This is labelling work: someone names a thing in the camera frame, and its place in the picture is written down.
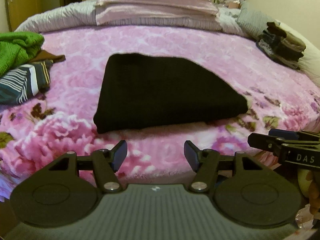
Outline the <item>person's right hand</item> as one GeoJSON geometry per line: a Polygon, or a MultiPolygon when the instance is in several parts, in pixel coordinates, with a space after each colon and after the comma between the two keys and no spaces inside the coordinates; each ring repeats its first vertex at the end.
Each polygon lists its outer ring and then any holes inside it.
{"type": "Polygon", "coordinates": [[[315,215],[320,208],[320,200],[319,200],[319,185],[316,183],[314,174],[312,171],[309,171],[306,180],[310,181],[308,193],[309,193],[309,203],[310,203],[310,213],[315,215]]]}

